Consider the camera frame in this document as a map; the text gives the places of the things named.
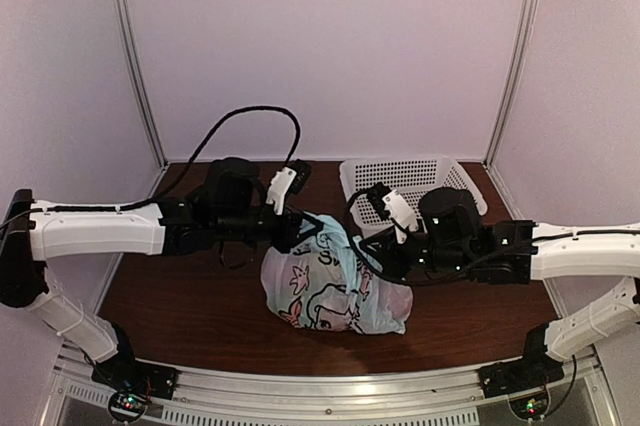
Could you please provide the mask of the light blue printed plastic bag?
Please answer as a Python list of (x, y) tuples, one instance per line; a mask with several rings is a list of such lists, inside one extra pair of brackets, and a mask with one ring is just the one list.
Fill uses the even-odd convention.
[(328, 215), (312, 215), (322, 230), (289, 253), (271, 247), (261, 265), (268, 309), (297, 329), (362, 335), (403, 334), (413, 293), (378, 278), (352, 251), (348, 237)]

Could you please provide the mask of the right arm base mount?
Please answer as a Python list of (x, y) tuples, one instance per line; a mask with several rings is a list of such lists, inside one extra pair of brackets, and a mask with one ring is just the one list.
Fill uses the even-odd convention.
[(526, 422), (551, 412), (549, 385), (564, 378), (561, 363), (524, 358), (484, 366), (477, 373), (484, 398), (505, 396), (511, 413)]

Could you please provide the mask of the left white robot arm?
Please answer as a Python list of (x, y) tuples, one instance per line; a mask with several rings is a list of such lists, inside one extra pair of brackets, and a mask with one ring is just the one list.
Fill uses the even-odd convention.
[(216, 160), (203, 183), (183, 198), (162, 194), (129, 205), (62, 205), (15, 192), (1, 225), (1, 302), (35, 313), (74, 343), (123, 390), (144, 379), (126, 333), (85, 311), (47, 273), (52, 258), (106, 253), (184, 256), (227, 242), (267, 242), (288, 253), (323, 229), (321, 220), (287, 207), (311, 169), (297, 160), (269, 185), (257, 164)]

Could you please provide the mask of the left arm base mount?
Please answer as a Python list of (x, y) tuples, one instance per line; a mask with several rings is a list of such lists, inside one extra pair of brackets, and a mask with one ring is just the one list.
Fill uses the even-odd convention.
[(177, 369), (143, 361), (135, 363), (131, 379), (108, 373), (101, 366), (92, 369), (91, 379), (113, 390), (106, 409), (121, 424), (133, 423), (151, 413), (157, 407), (155, 400), (171, 400), (178, 380)]

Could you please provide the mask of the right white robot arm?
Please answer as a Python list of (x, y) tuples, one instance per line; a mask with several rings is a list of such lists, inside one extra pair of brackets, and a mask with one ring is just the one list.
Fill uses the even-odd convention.
[(432, 284), (466, 279), (491, 285), (528, 284), (559, 277), (618, 276), (620, 282), (569, 317), (530, 331), (513, 365), (519, 386), (535, 386), (583, 348), (639, 320), (639, 227), (555, 226), (510, 220), (487, 226), (473, 195), (440, 187), (412, 208), (396, 190), (377, 183), (363, 196), (390, 228), (360, 242), (356, 254), (379, 278), (406, 285), (413, 269)]

